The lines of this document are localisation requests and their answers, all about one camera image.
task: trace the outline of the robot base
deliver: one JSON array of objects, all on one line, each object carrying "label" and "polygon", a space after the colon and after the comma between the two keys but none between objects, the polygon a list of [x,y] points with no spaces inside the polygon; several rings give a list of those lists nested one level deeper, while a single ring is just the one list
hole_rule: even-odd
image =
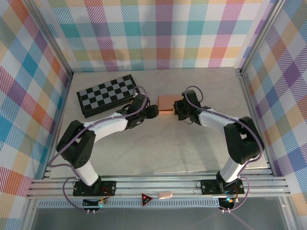
[{"label": "robot base", "polygon": [[116,191],[116,181],[101,181],[99,190],[94,193],[83,181],[76,181],[74,185],[73,196],[114,196]]},{"label": "robot base", "polygon": [[244,194],[244,187],[242,180],[236,180],[236,182],[228,187],[220,188],[217,180],[201,180],[201,193],[203,195],[236,195]]}]

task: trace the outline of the white table surface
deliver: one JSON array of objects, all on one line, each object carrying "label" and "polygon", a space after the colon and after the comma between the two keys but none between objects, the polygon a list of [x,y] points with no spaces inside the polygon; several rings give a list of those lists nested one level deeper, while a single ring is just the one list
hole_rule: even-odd
[{"label": "white table surface", "polygon": [[[76,92],[128,74],[133,76],[136,84],[147,90],[152,104],[157,104],[158,95],[181,94],[186,87],[196,85],[204,94],[202,106],[210,106],[230,116],[249,116],[233,68],[80,72],[73,76],[60,137],[73,120],[95,121],[118,109],[85,119]],[[116,175],[219,170],[228,157],[223,133],[197,124],[179,122],[175,115],[159,115],[155,119],[145,120],[138,127],[101,139],[95,143],[90,161],[99,175]],[[55,160],[55,163],[63,162],[62,157]],[[250,164],[249,168],[266,166],[263,157]],[[51,170],[53,178],[71,175],[73,173],[66,167]]]}]

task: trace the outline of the black and white checkered board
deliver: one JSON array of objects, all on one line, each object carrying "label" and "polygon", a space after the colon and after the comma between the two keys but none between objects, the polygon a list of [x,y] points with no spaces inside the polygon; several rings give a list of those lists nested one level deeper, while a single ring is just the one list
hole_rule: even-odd
[{"label": "black and white checkered board", "polygon": [[128,103],[133,98],[136,86],[131,75],[117,78],[86,90],[77,92],[85,118]]}]

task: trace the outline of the warning triangle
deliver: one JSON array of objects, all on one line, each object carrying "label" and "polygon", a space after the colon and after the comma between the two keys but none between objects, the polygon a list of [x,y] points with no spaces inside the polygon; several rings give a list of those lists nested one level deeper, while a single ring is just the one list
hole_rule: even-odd
[{"label": "warning triangle", "polygon": [[147,205],[151,200],[153,199],[153,197],[145,194],[145,193],[142,193],[142,204],[143,206]]}]

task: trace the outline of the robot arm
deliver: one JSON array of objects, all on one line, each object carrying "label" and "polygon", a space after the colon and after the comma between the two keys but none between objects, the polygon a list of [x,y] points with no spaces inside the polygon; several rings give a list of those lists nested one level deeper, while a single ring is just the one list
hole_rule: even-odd
[{"label": "robot arm", "polygon": [[[195,106],[201,107],[193,90],[187,92],[187,97]],[[212,184],[216,186],[218,192],[224,193],[225,190],[237,184],[239,180],[237,175],[245,167],[245,164],[259,156],[260,149],[257,142],[245,128],[237,122],[230,120],[228,116],[218,116],[214,114],[215,111],[212,108],[207,106],[203,107],[205,111],[194,108],[187,102],[184,92],[182,93],[182,98],[183,100],[177,101],[174,104],[175,114],[178,115],[179,120],[189,118],[191,122],[200,126],[214,128],[225,134],[229,159],[225,166],[217,173],[215,182],[209,183],[211,184],[210,186]],[[264,144],[251,118],[247,116],[241,119],[233,118],[247,125],[256,134],[264,149]]]},{"label": "robot arm", "polygon": [[[93,145],[101,138],[112,133],[124,131],[140,125],[146,118],[155,118],[159,113],[158,107],[157,105],[150,105],[149,99],[147,99],[145,107],[139,113],[124,118],[116,118],[139,110],[144,99],[144,95],[138,94],[134,98],[132,104],[124,106],[121,110],[118,110],[110,116],[115,117],[114,119],[98,123],[89,128],[81,135],[78,141],[74,141],[73,144],[61,154],[61,156],[76,169],[81,181],[86,184],[94,194],[100,189],[101,179],[90,163]],[[95,122],[81,123],[77,120],[71,122],[57,145],[57,151],[60,151],[66,146],[82,129],[93,123]]]}]

